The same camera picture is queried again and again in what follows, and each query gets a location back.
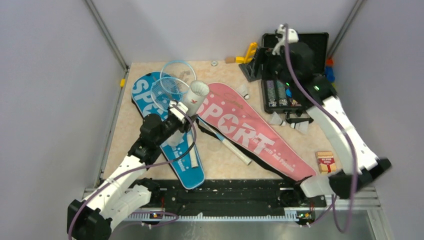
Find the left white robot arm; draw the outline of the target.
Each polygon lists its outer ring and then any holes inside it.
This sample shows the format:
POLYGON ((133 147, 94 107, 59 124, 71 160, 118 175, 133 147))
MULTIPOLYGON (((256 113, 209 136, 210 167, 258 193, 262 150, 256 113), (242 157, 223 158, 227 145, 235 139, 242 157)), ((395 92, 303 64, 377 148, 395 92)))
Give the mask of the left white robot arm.
POLYGON ((95 191, 82 200, 73 200, 67 209, 67 237, 70 240, 108 240, 116 227, 137 208, 154 207, 160 193, 135 180, 149 168, 157 167, 161 145, 174 134, 193 130, 197 115, 169 113, 164 120, 157 114, 143 118, 140 135, 121 164, 95 191))

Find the clear tube lid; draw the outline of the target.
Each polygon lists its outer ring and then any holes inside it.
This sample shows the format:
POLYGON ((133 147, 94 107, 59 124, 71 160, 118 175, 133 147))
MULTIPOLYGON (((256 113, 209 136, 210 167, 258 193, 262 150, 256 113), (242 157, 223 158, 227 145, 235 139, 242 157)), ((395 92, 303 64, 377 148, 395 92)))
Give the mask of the clear tube lid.
POLYGON ((220 152, 222 150, 223 144, 218 139, 212 139, 208 142, 207 148, 211 152, 220 152))

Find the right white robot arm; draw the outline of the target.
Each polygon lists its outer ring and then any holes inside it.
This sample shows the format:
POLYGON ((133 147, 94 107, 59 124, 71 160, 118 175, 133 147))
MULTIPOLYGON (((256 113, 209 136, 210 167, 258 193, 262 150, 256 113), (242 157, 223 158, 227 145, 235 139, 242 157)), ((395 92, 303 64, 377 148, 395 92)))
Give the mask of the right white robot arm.
POLYGON ((300 188, 293 192, 297 205, 307 206, 319 195, 349 199, 392 167, 388 158, 377 156, 363 141, 335 88, 315 70, 315 52, 306 43, 281 44, 277 49, 259 47, 255 60, 263 80, 276 80, 291 91, 292 98, 319 125, 342 164, 342 170, 330 176, 302 179, 300 188))

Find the white shuttlecock tube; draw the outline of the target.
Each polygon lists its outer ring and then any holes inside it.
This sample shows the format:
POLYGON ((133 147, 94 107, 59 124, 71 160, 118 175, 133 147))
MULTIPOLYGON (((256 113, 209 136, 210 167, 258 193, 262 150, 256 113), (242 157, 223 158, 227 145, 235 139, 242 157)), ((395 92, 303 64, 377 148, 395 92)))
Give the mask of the white shuttlecock tube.
MULTIPOLYGON (((187 116, 192 118, 194 115, 197 114, 197 111, 199 110, 200 106, 204 102, 206 96, 198 96, 194 94, 191 89, 189 89, 188 93, 183 97, 182 103, 188 108, 187 116)), ((183 136, 186 132, 176 132, 172 136, 170 136, 166 143, 171 147, 176 147, 180 144, 183 136)))

